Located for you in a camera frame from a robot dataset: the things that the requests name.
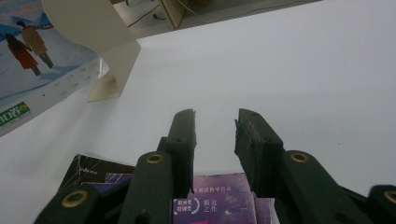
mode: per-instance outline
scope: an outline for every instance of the book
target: book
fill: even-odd
[[[133,181],[134,167],[77,154],[59,190],[88,184],[101,192]],[[250,191],[246,175],[195,175],[193,192],[173,201],[174,224],[270,224],[269,199]]]
[[[77,154],[58,191],[80,184],[90,184],[105,192],[125,180],[132,178],[134,167],[114,161]]]

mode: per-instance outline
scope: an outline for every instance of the white background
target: white background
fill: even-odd
[[[0,138],[0,223],[32,223],[76,153],[135,164],[196,110],[196,174],[241,172],[238,109],[367,195],[396,185],[396,2],[323,1],[139,40],[122,96],[77,91]]]

